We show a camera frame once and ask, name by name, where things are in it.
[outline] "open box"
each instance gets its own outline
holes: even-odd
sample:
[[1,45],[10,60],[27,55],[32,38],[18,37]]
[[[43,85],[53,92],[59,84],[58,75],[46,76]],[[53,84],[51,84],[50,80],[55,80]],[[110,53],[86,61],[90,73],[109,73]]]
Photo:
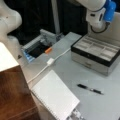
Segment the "open box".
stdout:
[[88,34],[71,46],[72,59],[102,74],[110,74],[120,61],[119,21],[120,14],[115,13],[114,21],[101,34],[93,33],[89,26]]

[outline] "black cable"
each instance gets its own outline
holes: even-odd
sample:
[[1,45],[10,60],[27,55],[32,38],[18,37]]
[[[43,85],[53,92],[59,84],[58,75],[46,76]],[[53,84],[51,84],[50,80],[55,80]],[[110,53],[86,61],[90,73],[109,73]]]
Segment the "black cable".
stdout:
[[110,25],[110,23],[109,23],[109,22],[106,22],[104,30],[99,31],[99,32],[95,31],[92,26],[91,26],[91,30],[92,30],[92,32],[94,32],[94,33],[96,33],[96,34],[100,34],[100,33],[105,32],[105,31],[108,29],[109,25]]

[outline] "white surface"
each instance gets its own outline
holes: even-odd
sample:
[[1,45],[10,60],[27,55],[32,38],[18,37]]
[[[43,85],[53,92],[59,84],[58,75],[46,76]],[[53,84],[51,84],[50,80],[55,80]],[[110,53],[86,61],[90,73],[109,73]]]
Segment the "white surface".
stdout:
[[[26,79],[35,76],[42,70],[47,61],[52,57],[63,53],[75,41],[80,38],[79,35],[69,33],[64,39],[56,43],[53,51],[49,55],[41,55],[33,63],[23,69]],[[86,120],[118,120],[120,117],[120,64],[108,77],[101,75],[71,59],[71,52],[68,52],[56,61],[52,69],[64,81],[68,88],[80,99],[81,104],[78,110]],[[44,71],[35,81],[39,81],[48,70]],[[84,84],[105,93],[101,96],[93,92],[77,87],[77,84]],[[53,120],[46,118],[46,113],[40,112],[44,120]]]
[[66,120],[80,102],[53,70],[32,91],[57,120]]
[[17,61],[3,43],[0,43],[0,72],[18,66]]

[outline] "wooden floor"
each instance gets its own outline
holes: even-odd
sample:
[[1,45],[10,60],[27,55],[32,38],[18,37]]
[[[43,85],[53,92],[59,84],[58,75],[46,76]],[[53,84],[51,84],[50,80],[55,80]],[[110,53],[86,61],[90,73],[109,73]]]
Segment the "wooden floor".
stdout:
[[0,72],[0,120],[39,120],[20,66]]

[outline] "cable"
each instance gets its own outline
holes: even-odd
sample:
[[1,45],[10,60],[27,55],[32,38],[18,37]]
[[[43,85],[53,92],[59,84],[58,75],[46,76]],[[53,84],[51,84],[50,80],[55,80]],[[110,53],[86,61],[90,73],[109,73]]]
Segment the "cable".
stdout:
[[72,114],[79,120],[86,120],[77,109],[74,109]]
[[63,56],[64,54],[66,54],[68,51],[70,51],[70,48],[68,50],[66,50],[64,53],[60,54],[59,56],[57,56],[55,59],[50,58],[47,62],[47,65],[32,79],[30,79],[27,83],[29,84],[30,82],[32,82],[34,79],[36,79],[42,72],[44,72],[49,66],[51,66],[53,63],[55,63],[55,61],[57,59],[59,59],[61,56]]
[[104,30],[99,31],[99,32],[95,31],[92,26],[91,26],[91,30],[92,30],[92,32],[94,32],[94,33],[96,33],[96,34],[100,34],[100,33],[105,32],[105,31],[108,29],[109,25],[110,25],[110,23],[109,23],[109,22],[106,22]]
[[27,83],[29,84],[30,82],[32,82],[34,79],[36,79],[43,71],[45,71],[49,66],[45,66],[35,77],[33,77],[32,79],[30,79]]

